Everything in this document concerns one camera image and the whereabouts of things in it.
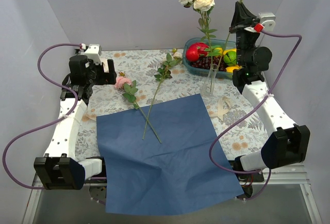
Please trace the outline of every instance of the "gray wall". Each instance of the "gray wall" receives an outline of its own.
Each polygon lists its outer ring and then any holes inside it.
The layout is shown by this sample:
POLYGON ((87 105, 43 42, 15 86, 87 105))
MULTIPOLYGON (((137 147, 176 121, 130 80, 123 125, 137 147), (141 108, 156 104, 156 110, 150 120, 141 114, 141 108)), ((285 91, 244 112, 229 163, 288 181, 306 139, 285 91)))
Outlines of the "gray wall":
MULTIPOLYGON (((324 223, 329 223, 330 179, 330 5, 329 0, 283 0, 276 13, 277 34, 299 33, 303 40, 277 87, 275 97, 298 124, 310 128, 305 166, 324 223)), ((273 52, 270 70, 274 82, 296 39, 265 37, 273 52)))
MULTIPOLYGON (((106 50, 183 47, 199 14, 178 0, 48 0, 71 42, 99 43, 106 50)), ((211 26, 226 39, 235 0, 215 0, 211 26)), ((282 0, 246 0, 255 13, 276 12, 282 0)))
MULTIPOLYGON (((47 0, 0 1, 1 118, 0 153, 14 136, 52 121, 58 116, 60 89, 37 71, 37 59, 48 46, 68 42, 47 0)), ((45 56, 42 68, 61 81, 68 72, 67 49, 45 56)), ((54 127, 18 140, 9 150, 12 173, 31 184, 34 158, 43 154, 54 127)), ((0 166, 0 222, 21 223, 30 190, 13 183, 0 166)))

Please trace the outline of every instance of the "plastic basket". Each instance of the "plastic basket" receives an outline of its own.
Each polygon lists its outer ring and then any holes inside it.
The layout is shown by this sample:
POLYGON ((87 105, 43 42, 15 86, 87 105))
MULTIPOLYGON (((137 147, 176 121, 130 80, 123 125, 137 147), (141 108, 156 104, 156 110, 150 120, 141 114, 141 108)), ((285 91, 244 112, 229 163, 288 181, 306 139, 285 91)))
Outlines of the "plastic basket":
MULTIPOLYGON (((192 66, 190 66, 190 61, 188 61, 186 59, 186 51, 187 49, 193 45, 196 42, 200 42, 201 39, 200 38, 192 38, 189 41, 186 42, 185 47, 184 47, 184 53, 183 53, 183 63, 186 66, 187 70, 189 73, 194 74, 194 75, 198 75, 198 76, 205 76, 207 77, 209 70, 208 69, 202 69, 202 68, 193 68, 192 66)), ((211 39, 211 43, 212 46, 214 45, 220 45, 220 46, 224 46, 226 41, 223 40, 217 40, 217 39, 211 39)), ((228 41, 227 42, 227 47, 226 50, 229 49, 235 49, 236 48, 236 44, 235 42, 231 42, 228 41)), ((233 74, 232 73, 228 73, 228 72, 222 72, 219 71, 216 75, 216 78, 233 78, 233 74)))

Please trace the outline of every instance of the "pink rose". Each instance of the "pink rose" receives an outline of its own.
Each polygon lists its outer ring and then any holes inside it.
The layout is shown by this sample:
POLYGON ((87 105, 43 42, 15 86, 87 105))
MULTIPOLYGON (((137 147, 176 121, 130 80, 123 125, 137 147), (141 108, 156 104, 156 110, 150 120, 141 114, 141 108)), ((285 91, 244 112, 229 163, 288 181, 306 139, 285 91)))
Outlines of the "pink rose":
POLYGON ((124 85, 125 83, 127 83, 127 84, 129 84, 129 85, 132 85, 132 81, 131 81, 129 78, 125 78, 125 77, 123 77, 123 76, 120 76, 120 77, 118 77, 118 78, 116 79, 116 83, 115 83, 114 87, 115 87, 116 89, 120 89, 120 88, 123 87, 123 85, 124 85))

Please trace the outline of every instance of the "glass vase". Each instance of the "glass vase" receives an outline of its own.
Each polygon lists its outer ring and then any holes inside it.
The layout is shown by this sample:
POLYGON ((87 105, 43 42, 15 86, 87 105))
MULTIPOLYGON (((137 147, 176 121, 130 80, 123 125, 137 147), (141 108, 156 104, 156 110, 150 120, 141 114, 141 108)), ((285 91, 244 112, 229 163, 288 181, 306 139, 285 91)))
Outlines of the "glass vase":
POLYGON ((210 71, 208 72, 208 76, 201 87, 202 96, 209 97, 213 95, 217 72, 218 72, 218 65, 211 64, 210 71))

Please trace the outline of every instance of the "blue cloth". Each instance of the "blue cloth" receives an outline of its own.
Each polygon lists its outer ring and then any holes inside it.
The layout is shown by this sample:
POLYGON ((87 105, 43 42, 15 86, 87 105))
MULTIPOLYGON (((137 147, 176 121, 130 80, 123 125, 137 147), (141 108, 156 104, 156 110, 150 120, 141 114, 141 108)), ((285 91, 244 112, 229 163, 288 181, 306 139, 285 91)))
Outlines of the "blue cloth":
MULTIPOLYGON (((147 115, 149 106, 142 108, 147 115)), ((216 132, 200 94, 155 104, 150 123, 130 109, 97 117, 97 142, 107 170, 106 212, 180 215, 241 195, 235 174, 216 167, 208 150, 216 132)), ((217 143, 216 161, 230 168, 217 143)))

